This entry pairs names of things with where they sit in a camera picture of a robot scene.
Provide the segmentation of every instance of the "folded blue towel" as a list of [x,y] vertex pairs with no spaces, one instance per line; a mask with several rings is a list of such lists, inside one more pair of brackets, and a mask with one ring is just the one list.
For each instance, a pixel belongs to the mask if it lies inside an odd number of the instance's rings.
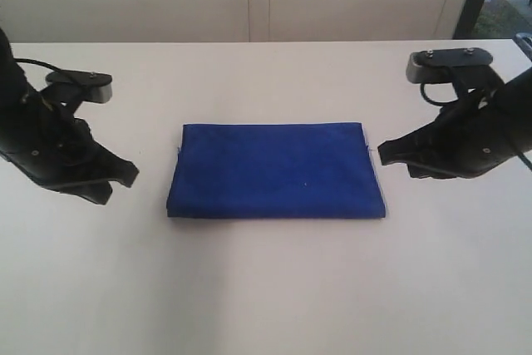
[[384,218],[359,123],[185,125],[169,217]]

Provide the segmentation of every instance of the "blue cloth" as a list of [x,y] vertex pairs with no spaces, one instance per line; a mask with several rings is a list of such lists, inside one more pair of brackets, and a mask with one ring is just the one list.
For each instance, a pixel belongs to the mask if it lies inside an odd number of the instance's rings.
[[359,123],[185,125],[169,217],[384,218]]

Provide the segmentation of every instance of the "robotic arm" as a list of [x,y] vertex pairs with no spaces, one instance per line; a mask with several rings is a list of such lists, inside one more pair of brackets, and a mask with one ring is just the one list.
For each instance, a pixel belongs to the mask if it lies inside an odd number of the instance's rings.
[[[405,163],[412,178],[475,178],[532,150],[532,68],[507,82],[479,48],[413,53],[406,75],[439,116],[378,150],[383,165]],[[426,85],[451,83],[456,100],[433,101]]]
[[[52,69],[49,86],[36,91],[18,63]],[[87,123],[74,117],[84,101],[107,102],[111,76],[63,71],[45,62],[15,59],[0,29],[0,156],[37,185],[104,205],[110,181],[131,187],[139,171],[98,144]]]

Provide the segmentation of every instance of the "white table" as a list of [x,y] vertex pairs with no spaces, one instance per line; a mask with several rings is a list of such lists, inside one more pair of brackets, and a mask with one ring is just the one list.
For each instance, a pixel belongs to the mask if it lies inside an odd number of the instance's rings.
[[[140,175],[102,207],[0,163],[0,353],[530,354],[532,175],[413,180],[375,152],[438,112],[408,55],[473,45],[506,80],[530,65],[510,41],[16,45],[113,75],[79,116]],[[184,123],[331,121],[363,123],[386,219],[165,217]]]

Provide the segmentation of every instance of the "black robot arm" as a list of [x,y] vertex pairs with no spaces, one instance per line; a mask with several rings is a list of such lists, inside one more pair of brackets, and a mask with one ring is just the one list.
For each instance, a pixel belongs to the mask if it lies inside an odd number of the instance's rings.
[[[36,91],[18,63],[48,67],[49,86]],[[0,156],[41,187],[105,204],[110,181],[131,187],[136,167],[94,141],[74,117],[83,101],[111,98],[111,76],[63,71],[45,62],[15,59],[0,29]]]
[[[406,75],[421,86],[423,98],[440,106],[430,124],[378,150],[383,165],[405,163],[413,178],[474,178],[511,157],[532,150],[532,68],[507,82],[490,67],[479,48],[418,52]],[[426,85],[451,83],[456,100],[433,101]]]

